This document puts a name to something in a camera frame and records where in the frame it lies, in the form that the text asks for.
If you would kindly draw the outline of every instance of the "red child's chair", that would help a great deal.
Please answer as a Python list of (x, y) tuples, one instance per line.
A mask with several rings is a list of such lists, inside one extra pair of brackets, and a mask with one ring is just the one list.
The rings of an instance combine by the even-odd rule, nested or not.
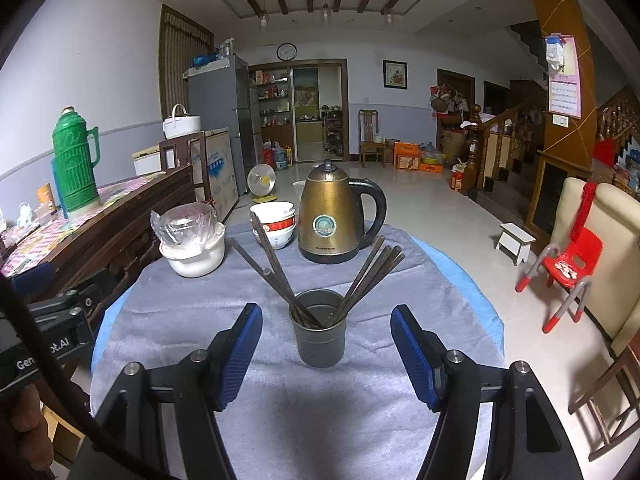
[[(549, 256), (551, 252), (554, 252), (556, 256)], [(580, 291), (584, 289), (578, 310), (575, 316), (573, 316), (575, 323), (580, 321), (591, 288), (591, 275), (601, 254), (602, 241), (593, 232), (583, 227), (580, 230), (577, 240), (570, 242), (564, 253), (560, 252), (560, 246), (558, 244), (549, 244), (546, 246), (540, 253), (540, 256), (538, 256), (536, 263), (533, 264), (533, 267), (520, 279), (516, 285), (516, 292), (522, 292), (524, 288), (529, 285), (529, 282), (538, 271), (538, 267), (542, 264), (549, 272), (546, 286), (552, 286), (555, 280), (569, 291), (569, 295), (562, 302), (558, 311), (553, 314), (553, 316), (549, 318), (549, 321), (542, 327), (542, 332), (545, 334), (551, 332), (551, 329), (556, 326), (562, 315), (569, 309), (572, 301), (574, 301), (578, 294), (580, 294)], [(574, 278), (566, 277), (561, 270), (556, 267), (556, 263), (558, 262), (566, 264), (569, 269), (575, 272), (576, 276)]]

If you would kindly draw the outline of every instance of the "metal cup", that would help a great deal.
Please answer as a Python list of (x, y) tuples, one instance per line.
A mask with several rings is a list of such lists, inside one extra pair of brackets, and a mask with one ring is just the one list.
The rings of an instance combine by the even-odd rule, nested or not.
[[(327, 288), (315, 288), (300, 292), (296, 296), (318, 321), (324, 323), (336, 312), (342, 296)], [(329, 328), (316, 330), (305, 328), (293, 321), (300, 358), (313, 368), (328, 368), (335, 365), (344, 355), (344, 333), (346, 319)]]

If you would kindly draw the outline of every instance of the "kettle lid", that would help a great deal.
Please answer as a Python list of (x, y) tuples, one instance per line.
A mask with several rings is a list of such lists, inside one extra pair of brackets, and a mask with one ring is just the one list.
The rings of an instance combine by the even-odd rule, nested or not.
[(336, 182), (348, 177), (344, 170), (338, 168), (331, 159), (326, 158), (322, 164), (319, 164), (311, 170), (306, 179), (316, 182)]
[(56, 127), (53, 129), (52, 136), (55, 136), (70, 126), (75, 126), (76, 124), (82, 124), (82, 127), (86, 129), (86, 121), (82, 118), (82, 115), (76, 112), (76, 109), (72, 106), (67, 106), (60, 112), (60, 117), (58, 118)]

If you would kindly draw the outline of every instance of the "metal screw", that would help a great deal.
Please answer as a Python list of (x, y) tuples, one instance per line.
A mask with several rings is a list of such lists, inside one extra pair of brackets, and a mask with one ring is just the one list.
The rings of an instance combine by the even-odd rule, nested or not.
[(207, 358), (207, 355), (209, 354), (207, 354), (206, 350), (194, 350), (191, 352), (189, 359), (194, 363), (201, 363)]
[(521, 374), (528, 374), (531, 371), (531, 367), (526, 361), (516, 361), (514, 362), (513, 367)]
[(465, 355), (460, 350), (449, 350), (447, 359), (452, 363), (461, 363), (465, 360)]
[(128, 365), (125, 365), (122, 371), (129, 376), (135, 375), (140, 371), (140, 363), (129, 363)]

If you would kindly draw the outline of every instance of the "blue tablecloth edge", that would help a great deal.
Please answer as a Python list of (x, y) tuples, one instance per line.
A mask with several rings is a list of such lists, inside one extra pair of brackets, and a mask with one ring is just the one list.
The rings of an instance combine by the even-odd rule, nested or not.
[[(494, 306), (480, 291), (476, 282), (460, 267), (456, 262), (449, 258), (445, 253), (431, 247), (429, 244), (412, 237), (414, 242), (420, 247), (436, 264), (438, 270), (447, 278), (460, 294), (467, 300), (471, 308), (478, 316), (478, 319), (484, 329), (487, 331), (491, 339), (494, 340), (496, 346), (504, 355), (504, 323), (495, 311)], [(104, 348), (107, 345), (109, 334), (116, 321), (116, 317), (124, 306), (133, 285), (125, 290), (122, 295), (113, 302), (113, 304), (105, 311), (104, 318), (98, 334), (95, 337), (94, 354), (91, 359), (91, 374), (94, 373), (95, 367), (102, 357)]]

